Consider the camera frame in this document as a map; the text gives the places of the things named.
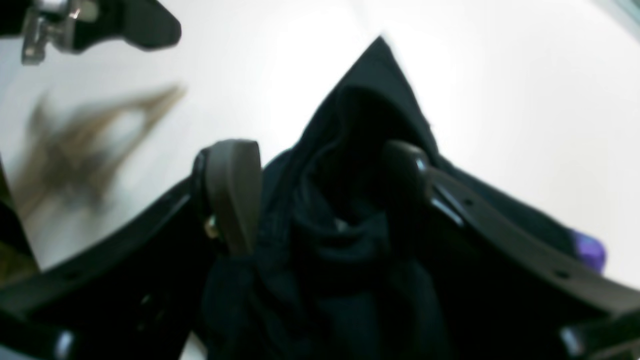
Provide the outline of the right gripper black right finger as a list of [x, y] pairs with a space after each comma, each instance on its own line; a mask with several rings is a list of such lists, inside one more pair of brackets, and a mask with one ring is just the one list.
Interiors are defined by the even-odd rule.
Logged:
[[458, 360], [637, 360], [640, 295], [510, 222], [404, 141], [382, 147], [390, 235], [430, 273]]

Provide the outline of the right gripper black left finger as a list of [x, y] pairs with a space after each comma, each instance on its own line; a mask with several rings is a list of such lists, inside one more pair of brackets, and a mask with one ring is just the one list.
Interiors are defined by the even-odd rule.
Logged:
[[120, 230], [1, 290], [1, 358], [178, 360], [215, 260], [254, 250], [261, 192], [258, 142], [204, 148]]

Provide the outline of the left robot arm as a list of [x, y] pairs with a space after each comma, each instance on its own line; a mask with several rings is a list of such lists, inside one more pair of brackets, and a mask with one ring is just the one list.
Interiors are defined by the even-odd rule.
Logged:
[[81, 54], [109, 40], [155, 51], [178, 44], [179, 20], [157, 0], [3, 0], [1, 36], [20, 37], [21, 62], [41, 64], [48, 44]]

